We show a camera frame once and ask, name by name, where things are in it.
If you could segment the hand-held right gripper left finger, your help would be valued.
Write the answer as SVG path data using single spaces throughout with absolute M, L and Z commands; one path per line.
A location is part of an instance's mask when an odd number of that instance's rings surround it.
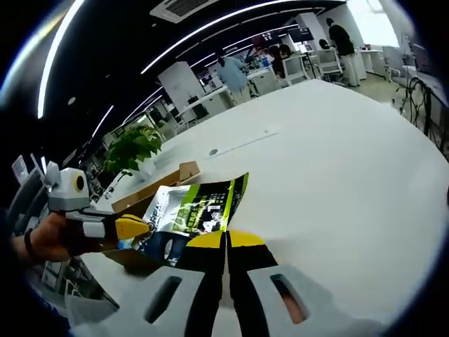
M 211 336 L 222 297 L 226 234 L 190 240 L 174 267 L 160 267 L 126 294 L 100 322 L 73 336 Z

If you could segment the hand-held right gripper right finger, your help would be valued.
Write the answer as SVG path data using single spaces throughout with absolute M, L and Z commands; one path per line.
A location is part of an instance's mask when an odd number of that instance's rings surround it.
M 278 264 L 264 241 L 227 232 L 230 295 L 243 336 L 381 336 L 383 326 L 341 311 L 331 293 Z

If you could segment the person's left hand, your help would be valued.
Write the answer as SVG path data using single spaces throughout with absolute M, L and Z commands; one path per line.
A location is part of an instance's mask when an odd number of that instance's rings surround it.
M 50 213 L 28 235 L 26 247 L 34 262 L 65 262 L 84 253 L 97 253 L 103 249 L 93 238 L 72 233 L 67 228 L 63 213 Z

